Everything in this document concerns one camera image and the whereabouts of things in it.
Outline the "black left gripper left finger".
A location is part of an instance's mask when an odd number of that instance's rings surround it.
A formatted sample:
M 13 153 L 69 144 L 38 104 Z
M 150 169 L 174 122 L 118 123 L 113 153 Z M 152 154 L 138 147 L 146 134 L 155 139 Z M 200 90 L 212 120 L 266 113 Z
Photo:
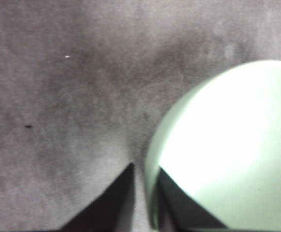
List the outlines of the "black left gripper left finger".
M 59 229 L 60 232 L 129 232 L 134 211 L 134 163 L 91 204 Z

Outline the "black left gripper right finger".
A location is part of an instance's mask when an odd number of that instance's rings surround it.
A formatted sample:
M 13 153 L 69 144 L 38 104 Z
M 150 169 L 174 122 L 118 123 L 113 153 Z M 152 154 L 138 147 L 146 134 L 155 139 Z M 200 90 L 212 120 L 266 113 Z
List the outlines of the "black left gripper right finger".
M 160 232 L 228 232 L 230 229 L 192 200 L 160 169 L 157 224 Z

